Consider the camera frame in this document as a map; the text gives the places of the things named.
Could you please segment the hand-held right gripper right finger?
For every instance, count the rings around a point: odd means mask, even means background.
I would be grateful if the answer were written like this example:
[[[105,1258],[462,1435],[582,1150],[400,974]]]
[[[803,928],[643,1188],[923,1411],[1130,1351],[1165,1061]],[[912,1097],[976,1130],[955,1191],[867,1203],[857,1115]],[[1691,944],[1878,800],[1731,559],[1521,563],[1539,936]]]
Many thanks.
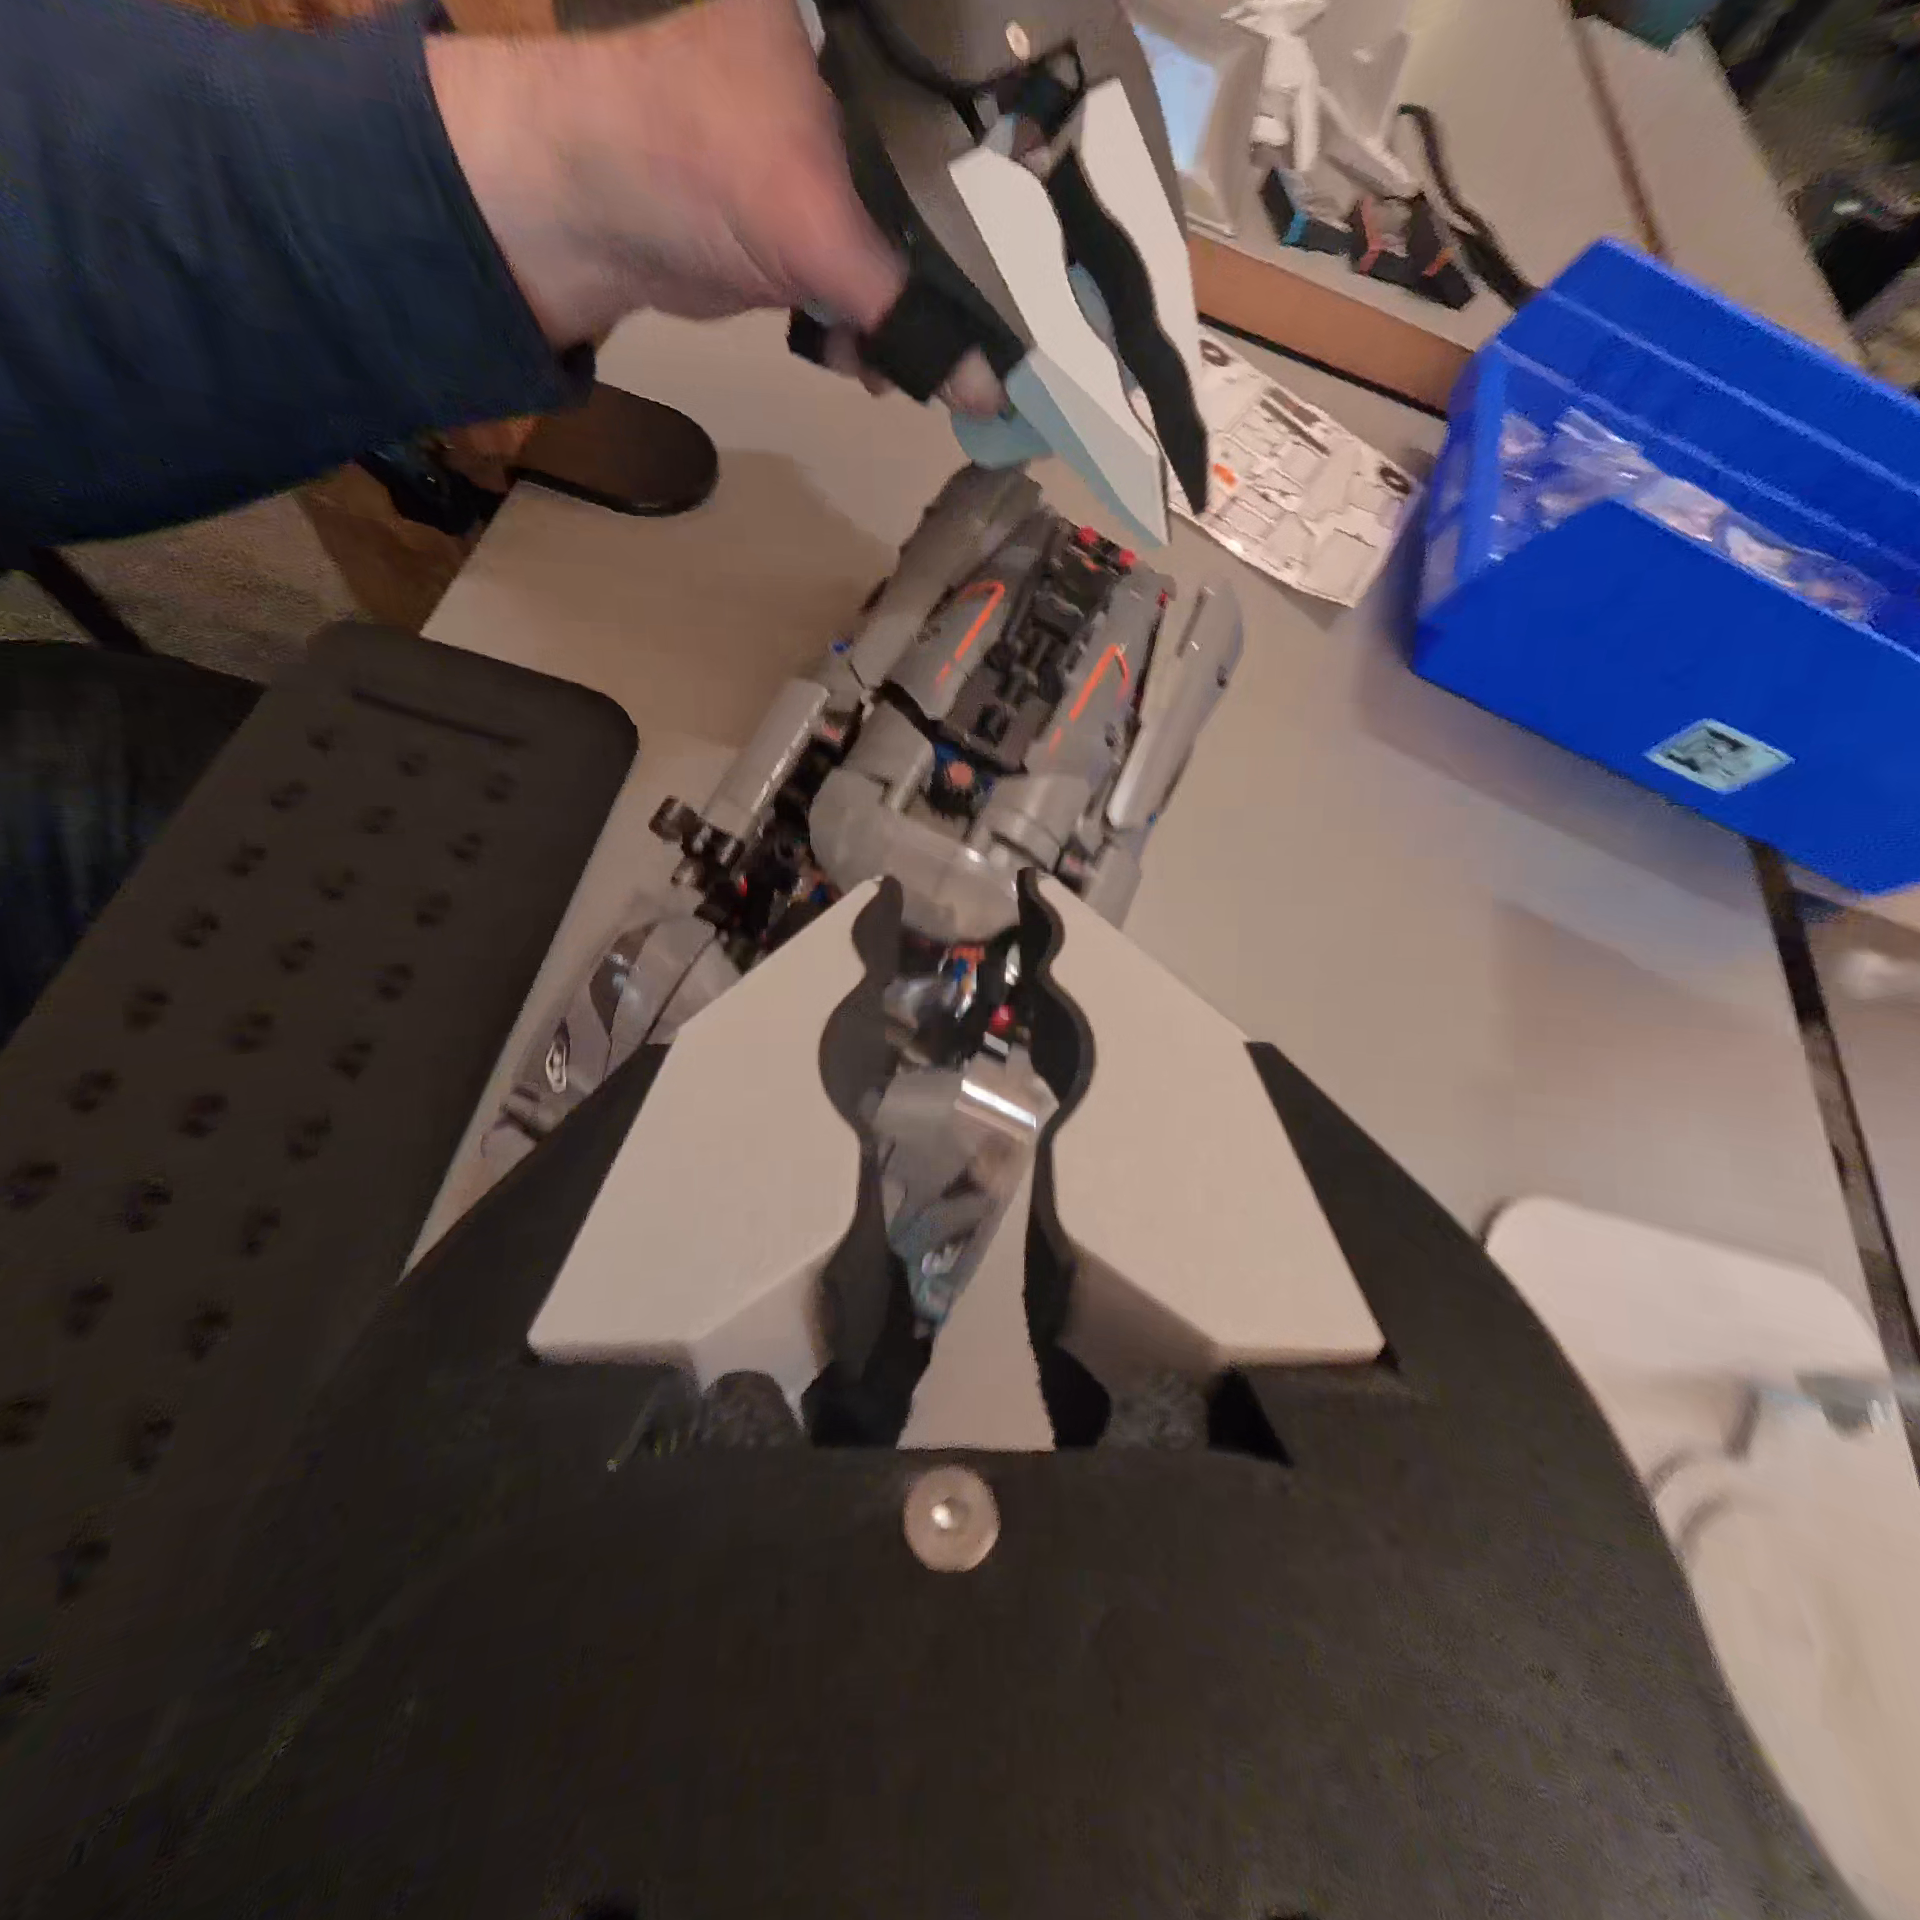
[[[1384,1333],[1262,1066],[1271,1047],[1059,879],[1017,875],[1024,1050],[1052,1096],[1021,1311],[1054,1443],[1140,1386],[1207,1409],[1225,1373],[1369,1365]]]

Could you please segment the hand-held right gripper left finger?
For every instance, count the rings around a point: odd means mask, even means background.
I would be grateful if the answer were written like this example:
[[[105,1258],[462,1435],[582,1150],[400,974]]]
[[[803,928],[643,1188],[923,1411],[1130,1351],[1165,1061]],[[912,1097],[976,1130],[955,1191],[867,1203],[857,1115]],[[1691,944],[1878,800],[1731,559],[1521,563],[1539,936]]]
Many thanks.
[[[563,1363],[773,1379],[826,1446],[899,1446],[928,1363],[875,1120],[901,888],[866,879],[665,1045],[531,1326]]]

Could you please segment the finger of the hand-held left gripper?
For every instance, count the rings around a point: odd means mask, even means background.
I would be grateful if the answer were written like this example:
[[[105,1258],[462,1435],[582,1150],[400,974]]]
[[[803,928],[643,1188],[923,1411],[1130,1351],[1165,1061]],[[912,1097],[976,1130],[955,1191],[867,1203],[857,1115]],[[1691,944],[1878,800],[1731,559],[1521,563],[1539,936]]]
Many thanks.
[[[985,141],[947,159],[967,243],[966,274],[1016,344],[999,374],[1014,417],[1099,496],[1133,540],[1163,545],[1172,489],[1165,516],[1133,516],[1159,475],[1158,449],[1150,430],[1126,415],[1097,296],[1068,260],[1045,191],[1055,143],[1037,156],[1014,156]]]
[[[1068,262],[1097,296],[1117,396],[1150,430],[1159,475],[1133,516],[1165,516],[1174,489],[1190,516],[1207,504],[1210,440],[1195,382],[1200,325],[1179,188],[1168,184],[1128,85],[1089,83],[1062,131],[1045,191]]]

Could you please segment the dark lego car model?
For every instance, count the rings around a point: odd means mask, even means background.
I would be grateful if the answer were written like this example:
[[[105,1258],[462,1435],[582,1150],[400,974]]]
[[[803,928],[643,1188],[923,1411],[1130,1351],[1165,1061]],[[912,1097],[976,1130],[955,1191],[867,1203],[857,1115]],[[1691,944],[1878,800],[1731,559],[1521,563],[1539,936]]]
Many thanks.
[[[528,1047],[482,1136],[487,1175],[611,1070],[669,1044],[863,881],[901,890],[875,1137],[885,1234],[919,1332],[988,1249],[1049,1096],[1017,999],[1017,875],[1126,921],[1141,852],[1232,683],[1241,615],[1043,504],[1021,469],[957,469],[818,666],[792,677],[704,801],[649,830],[676,868]],[[992,775],[971,819],[925,804],[936,747]]]

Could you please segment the person's left forearm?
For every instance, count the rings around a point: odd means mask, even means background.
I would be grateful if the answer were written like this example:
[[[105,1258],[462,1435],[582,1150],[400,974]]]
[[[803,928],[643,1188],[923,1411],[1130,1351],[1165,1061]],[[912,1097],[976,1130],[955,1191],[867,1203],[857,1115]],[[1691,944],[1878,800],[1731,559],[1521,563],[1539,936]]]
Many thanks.
[[[129,537],[575,406],[455,157],[434,6],[4,4],[1,536]]]

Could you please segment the person's left hand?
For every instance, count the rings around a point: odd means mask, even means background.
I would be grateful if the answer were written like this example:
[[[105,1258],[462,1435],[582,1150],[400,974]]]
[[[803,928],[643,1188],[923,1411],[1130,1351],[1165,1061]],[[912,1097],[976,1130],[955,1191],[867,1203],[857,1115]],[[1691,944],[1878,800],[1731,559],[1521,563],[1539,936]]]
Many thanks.
[[[788,1],[691,4],[587,33],[436,33],[445,137],[551,348],[633,313],[828,315],[826,364],[887,384],[857,340],[905,267],[860,203],[834,98]]]

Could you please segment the wooden tray with tablet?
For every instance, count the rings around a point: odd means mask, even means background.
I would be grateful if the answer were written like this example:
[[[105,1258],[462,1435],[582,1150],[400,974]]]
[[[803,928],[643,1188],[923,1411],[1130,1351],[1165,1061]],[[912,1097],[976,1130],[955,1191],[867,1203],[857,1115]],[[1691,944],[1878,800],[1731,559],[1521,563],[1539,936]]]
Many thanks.
[[[1414,4],[1128,4],[1198,309],[1217,331],[1442,409],[1532,281],[1405,87]]]

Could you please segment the white sticker sheet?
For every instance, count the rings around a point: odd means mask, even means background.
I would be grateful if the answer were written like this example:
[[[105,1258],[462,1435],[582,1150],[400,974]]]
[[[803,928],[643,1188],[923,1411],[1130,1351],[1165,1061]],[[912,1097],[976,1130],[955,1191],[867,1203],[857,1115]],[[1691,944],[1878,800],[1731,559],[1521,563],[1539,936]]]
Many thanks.
[[[1205,504],[1172,508],[1280,588],[1355,610],[1411,524],[1424,479],[1204,329],[1193,394]]]

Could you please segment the black dimpled fabric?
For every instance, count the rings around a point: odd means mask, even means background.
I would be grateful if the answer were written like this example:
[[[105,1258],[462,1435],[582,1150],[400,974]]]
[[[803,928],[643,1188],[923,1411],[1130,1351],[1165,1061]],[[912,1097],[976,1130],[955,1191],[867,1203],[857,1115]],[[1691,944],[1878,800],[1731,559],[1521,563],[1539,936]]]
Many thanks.
[[[584,683],[327,630],[4,1051],[6,1850],[128,1791],[635,752]]]

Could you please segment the white book stand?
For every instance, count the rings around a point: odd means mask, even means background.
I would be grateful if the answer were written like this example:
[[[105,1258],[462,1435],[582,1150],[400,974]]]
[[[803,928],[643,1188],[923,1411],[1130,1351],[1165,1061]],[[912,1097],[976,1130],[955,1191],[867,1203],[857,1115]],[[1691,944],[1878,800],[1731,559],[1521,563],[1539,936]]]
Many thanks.
[[[1918,1911],[1918,1495],[1891,1369],[1811,1270],[1550,1198],[1485,1249],[1571,1360],[1718,1667],[1871,1916]]]

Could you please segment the clear plastic bag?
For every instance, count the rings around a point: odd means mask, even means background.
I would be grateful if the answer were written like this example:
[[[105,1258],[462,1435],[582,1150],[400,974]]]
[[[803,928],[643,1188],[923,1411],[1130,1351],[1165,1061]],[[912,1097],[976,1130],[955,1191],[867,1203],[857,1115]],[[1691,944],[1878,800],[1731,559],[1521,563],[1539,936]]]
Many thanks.
[[[1497,460],[1492,562],[1503,562],[1571,516],[1618,502],[1816,610],[1884,635],[1915,633],[1913,589],[1884,585],[1859,566],[1742,513],[1716,491],[1656,465],[1639,444],[1589,411],[1570,406],[1545,427],[1507,409],[1499,417]]]

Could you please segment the blue bin with marker tag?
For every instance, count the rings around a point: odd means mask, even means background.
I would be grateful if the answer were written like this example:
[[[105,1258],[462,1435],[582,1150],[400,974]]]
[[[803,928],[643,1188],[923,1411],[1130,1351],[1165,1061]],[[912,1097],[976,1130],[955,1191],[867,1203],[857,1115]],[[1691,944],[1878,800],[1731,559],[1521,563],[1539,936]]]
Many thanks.
[[[1589,413],[1787,540],[1918,591],[1918,409],[1600,239],[1477,348],[1422,508],[1426,681],[1857,896],[1918,877],[1915,633],[1607,500],[1489,558],[1501,415]]]

